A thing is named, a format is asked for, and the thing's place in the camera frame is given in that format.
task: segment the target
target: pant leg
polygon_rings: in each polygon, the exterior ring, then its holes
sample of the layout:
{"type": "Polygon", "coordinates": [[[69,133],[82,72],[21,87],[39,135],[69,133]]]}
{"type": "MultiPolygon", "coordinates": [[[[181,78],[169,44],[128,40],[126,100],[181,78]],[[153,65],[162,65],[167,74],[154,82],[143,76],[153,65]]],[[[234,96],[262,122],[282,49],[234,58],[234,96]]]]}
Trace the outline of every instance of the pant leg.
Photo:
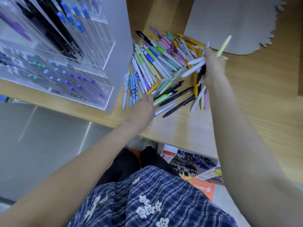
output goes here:
{"type": "Polygon", "coordinates": [[[138,170],[140,170],[140,162],[136,155],[123,148],[114,159],[112,165],[104,172],[96,186],[123,181],[138,170]]]}
{"type": "Polygon", "coordinates": [[[161,158],[161,156],[157,154],[157,151],[151,146],[148,146],[144,150],[142,150],[140,161],[142,168],[152,165],[162,170],[165,170],[173,176],[180,177],[177,171],[171,165],[169,165],[163,158],[161,158]]]}

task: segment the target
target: hand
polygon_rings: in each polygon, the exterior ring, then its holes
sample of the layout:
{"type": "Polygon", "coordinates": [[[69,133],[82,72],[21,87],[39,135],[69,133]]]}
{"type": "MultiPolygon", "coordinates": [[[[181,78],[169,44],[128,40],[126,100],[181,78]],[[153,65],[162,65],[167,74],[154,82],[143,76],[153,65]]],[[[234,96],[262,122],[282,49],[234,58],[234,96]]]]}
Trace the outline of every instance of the hand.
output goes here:
{"type": "Polygon", "coordinates": [[[143,95],[143,98],[130,107],[126,119],[135,132],[140,134],[154,118],[154,97],[153,95],[143,95]]]}
{"type": "Polygon", "coordinates": [[[202,82],[208,85],[216,78],[225,74],[225,59],[223,57],[216,57],[216,53],[208,48],[204,53],[206,61],[206,75],[203,77],[202,82]]]}

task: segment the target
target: plaid dress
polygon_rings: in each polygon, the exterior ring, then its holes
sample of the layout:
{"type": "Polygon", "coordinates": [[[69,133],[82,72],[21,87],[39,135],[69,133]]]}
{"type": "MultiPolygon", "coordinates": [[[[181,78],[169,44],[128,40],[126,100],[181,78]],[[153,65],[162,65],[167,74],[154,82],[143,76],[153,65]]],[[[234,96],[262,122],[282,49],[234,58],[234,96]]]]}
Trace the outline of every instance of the plaid dress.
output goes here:
{"type": "Polygon", "coordinates": [[[147,166],[119,183],[97,186],[72,226],[237,226],[189,182],[147,166]]]}

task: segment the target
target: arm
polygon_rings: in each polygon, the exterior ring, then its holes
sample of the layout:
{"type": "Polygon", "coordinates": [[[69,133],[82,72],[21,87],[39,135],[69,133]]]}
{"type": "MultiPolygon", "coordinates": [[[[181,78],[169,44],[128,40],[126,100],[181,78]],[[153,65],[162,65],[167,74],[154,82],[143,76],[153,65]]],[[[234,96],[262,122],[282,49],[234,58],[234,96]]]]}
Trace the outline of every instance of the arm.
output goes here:
{"type": "Polygon", "coordinates": [[[131,107],[128,117],[95,146],[63,165],[0,217],[0,226],[66,226],[111,161],[150,123],[152,95],[131,107]]]}
{"type": "Polygon", "coordinates": [[[301,226],[303,193],[290,182],[241,110],[225,61],[205,53],[214,136],[226,188],[251,226],[301,226]]]}

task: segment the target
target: forearm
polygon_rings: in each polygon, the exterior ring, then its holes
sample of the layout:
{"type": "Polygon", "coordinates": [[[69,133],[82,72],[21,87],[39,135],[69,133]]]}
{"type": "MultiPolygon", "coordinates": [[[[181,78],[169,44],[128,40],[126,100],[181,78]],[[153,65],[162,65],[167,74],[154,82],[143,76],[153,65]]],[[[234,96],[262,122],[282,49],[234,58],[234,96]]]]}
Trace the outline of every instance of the forearm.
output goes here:
{"type": "Polygon", "coordinates": [[[252,226],[290,224],[288,214],[298,214],[291,208],[302,207],[301,192],[241,110],[225,75],[213,76],[207,87],[222,175],[235,204],[252,226]]]}
{"type": "Polygon", "coordinates": [[[136,129],[122,122],[95,146],[52,173],[15,203],[0,218],[0,225],[65,226],[111,161],[136,135],[136,129]]]}

